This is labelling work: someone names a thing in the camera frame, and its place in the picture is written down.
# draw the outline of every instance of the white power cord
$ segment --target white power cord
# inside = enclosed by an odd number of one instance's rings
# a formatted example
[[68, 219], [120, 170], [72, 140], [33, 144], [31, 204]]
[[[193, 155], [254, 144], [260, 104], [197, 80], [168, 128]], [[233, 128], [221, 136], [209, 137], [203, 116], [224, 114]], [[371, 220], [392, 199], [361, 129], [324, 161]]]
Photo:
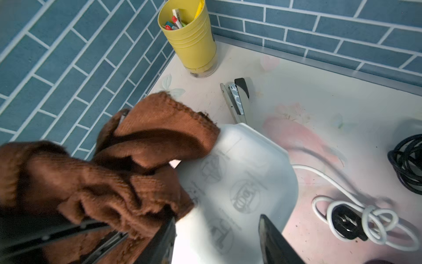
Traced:
[[[390, 209], [376, 209], [375, 206], [365, 206], [360, 201], [358, 201], [350, 192], [346, 191], [343, 187], [341, 187], [338, 183], [336, 183], [333, 179], [328, 177], [325, 173], [314, 169], [312, 167], [306, 166], [306, 165], [292, 165], [294, 169], [305, 169], [308, 171], [311, 171], [313, 173], [318, 174], [319, 176], [326, 179], [329, 183], [337, 187], [342, 193], [344, 193], [347, 197], [350, 198], [354, 202], [347, 202], [347, 201], [334, 201], [330, 198], [323, 197], [323, 196], [317, 196], [312, 200], [312, 209], [314, 210], [314, 213], [318, 216], [319, 219], [321, 219], [323, 222], [328, 224], [330, 227], [332, 233], [340, 240], [349, 242], [351, 240], [343, 237], [335, 228], [333, 224], [332, 219], [332, 212], [333, 209], [341, 204], [347, 205], [358, 212], [362, 213], [362, 227], [363, 231], [365, 232], [366, 236], [368, 238], [379, 245], [388, 245], [392, 248], [402, 250], [402, 251], [416, 251], [419, 249], [419, 240], [416, 237], [416, 235], [407, 227], [399, 223], [399, 217], [396, 212]], [[330, 203], [330, 205], [327, 208], [327, 215], [323, 215], [318, 209], [317, 209], [317, 203], [319, 201], [327, 201]], [[384, 214], [389, 214], [391, 218], [387, 218], [384, 216]], [[382, 222], [380, 221], [382, 219], [385, 222], [388, 222], [388, 225], [384, 226]], [[370, 228], [369, 222], [373, 222], [377, 228]], [[387, 231], [393, 230], [394, 228], [400, 228], [403, 230], [406, 234], [409, 235], [409, 237], [413, 240], [412, 246], [404, 246], [404, 245], [398, 245], [391, 241], [387, 240]]]

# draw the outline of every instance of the desk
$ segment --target desk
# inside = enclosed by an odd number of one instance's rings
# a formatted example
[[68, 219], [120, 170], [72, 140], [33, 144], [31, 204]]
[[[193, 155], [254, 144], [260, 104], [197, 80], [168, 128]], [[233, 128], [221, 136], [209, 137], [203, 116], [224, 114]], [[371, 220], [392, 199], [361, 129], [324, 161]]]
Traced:
[[[288, 150], [292, 163], [324, 171], [362, 202], [392, 208], [414, 231], [422, 230], [422, 196], [399, 183], [387, 159], [399, 141], [422, 133], [422, 97], [221, 42], [217, 46], [220, 65], [214, 74], [195, 79], [174, 56], [151, 93], [180, 89], [174, 92], [178, 101], [208, 113], [217, 124], [232, 124], [219, 84], [250, 78], [253, 128]], [[311, 200], [346, 198], [311, 172], [296, 170], [296, 175], [299, 198], [283, 235], [305, 262], [420, 263], [422, 250], [335, 238], [314, 215]]]

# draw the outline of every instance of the black power cord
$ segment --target black power cord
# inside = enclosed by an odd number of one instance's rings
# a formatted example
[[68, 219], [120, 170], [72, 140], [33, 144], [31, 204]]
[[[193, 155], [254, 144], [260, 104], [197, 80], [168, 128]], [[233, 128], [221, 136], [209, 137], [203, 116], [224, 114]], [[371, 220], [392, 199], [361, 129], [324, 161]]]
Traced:
[[416, 175], [410, 164], [422, 170], [422, 134], [402, 140], [394, 150], [388, 152], [388, 160], [393, 165], [401, 184], [409, 191], [422, 195], [414, 186], [422, 186], [422, 176]]

